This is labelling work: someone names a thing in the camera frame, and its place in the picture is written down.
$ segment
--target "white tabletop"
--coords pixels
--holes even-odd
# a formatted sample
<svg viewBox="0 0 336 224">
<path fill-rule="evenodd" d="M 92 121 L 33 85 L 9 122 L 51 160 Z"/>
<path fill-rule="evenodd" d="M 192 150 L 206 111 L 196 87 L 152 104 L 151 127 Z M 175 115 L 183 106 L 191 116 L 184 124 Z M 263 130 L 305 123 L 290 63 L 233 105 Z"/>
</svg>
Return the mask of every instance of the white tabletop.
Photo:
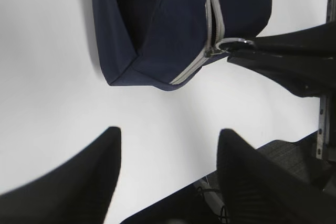
<svg viewBox="0 0 336 224">
<path fill-rule="evenodd" d="M 119 126 L 122 168 L 106 219 L 116 224 L 214 171 L 220 129 L 259 147 L 317 128 L 317 98 L 225 60 L 174 92 L 108 86 L 91 0 L 0 0 L 0 8 L 0 194 Z M 274 0 L 263 34 L 322 24 L 325 11 L 326 0 Z"/>
</svg>

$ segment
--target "black object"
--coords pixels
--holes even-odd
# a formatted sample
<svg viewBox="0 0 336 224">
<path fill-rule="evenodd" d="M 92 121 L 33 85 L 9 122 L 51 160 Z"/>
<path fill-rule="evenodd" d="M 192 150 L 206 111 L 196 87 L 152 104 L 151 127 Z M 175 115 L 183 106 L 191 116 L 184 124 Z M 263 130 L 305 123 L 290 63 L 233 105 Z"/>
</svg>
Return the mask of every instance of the black object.
<svg viewBox="0 0 336 224">
<path fill-rule="evenodd" d="M 228 62 L 262 74 L 299 97 L 336 91 L 336 22 L 295 33 L 254 38 Z"/>
<path fill-rule="evenodd" d="M 0 196 L 1 224 L 102 224 L 117 184 L 121 133 L 108 128 L 42 178 Z"/>
<path fill-rule="evenodd" d="M 299 97 L 319 97 L 315 157 L 336 162 L 336 0 L 328 0 L 327 23 L 295 33 L 223 41 L 228 62 L 248 68 Z"/>
<path fill-rule="evenodd" d="M 172 219 L 178 223 L 188 224 L 221 224 L 204 201 L 202 194 L 193 184 L 147 207 L 124 220 L 121 224 L 171 224 Z"/>
<path fill-rule="evenodd" d="M 218 180 L 232 224 L 336 223 L 336 198 L 294 177 L 223 130 L 217 153 Z"/>
</svg>

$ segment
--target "gray zipper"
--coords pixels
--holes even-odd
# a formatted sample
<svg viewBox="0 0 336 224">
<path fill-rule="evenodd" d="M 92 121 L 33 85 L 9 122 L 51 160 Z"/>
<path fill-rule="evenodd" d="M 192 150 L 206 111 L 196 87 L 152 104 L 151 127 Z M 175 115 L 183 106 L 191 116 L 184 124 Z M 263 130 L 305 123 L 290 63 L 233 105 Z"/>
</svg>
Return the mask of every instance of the gray zipper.
<svg viewBox="0 0 336 224">
<path fill-rule="evenodd" d="M 173 81 L 170 82 L 172 85 L 178 85 L 188 79 L 197 69 L 204 65 L 204 63 L 209 59 L 208 52 L 213 51 L 211 45 L 212 40 L 212 9 L 214 11 L 214 16 L 216 19 L 216 40 L 218 42 L 224 38 L 225 27 L 221 11 L 221 4 L 219 0 L 206 0 L 205 10 L 206 10 L 206 20 L 207 20 L 207 41 L 201 52 L 195 58 L 195 60 L 180 73 Z"/>
</svg>

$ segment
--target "bag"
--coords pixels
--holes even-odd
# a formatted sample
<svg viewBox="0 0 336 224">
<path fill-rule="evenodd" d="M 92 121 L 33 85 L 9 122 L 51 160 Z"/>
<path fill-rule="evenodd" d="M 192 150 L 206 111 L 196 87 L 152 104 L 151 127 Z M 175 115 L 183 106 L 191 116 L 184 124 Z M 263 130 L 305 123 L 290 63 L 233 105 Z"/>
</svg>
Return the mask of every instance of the bag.
<svg viewBox="0 0 336 224">
<path fill-rule="evenodd" d="M 255 37 L 272 0 L 92 0 L 100 66 L 111 86 L 185 85 L 227 55 L 224 37 Z"/>
</svg>

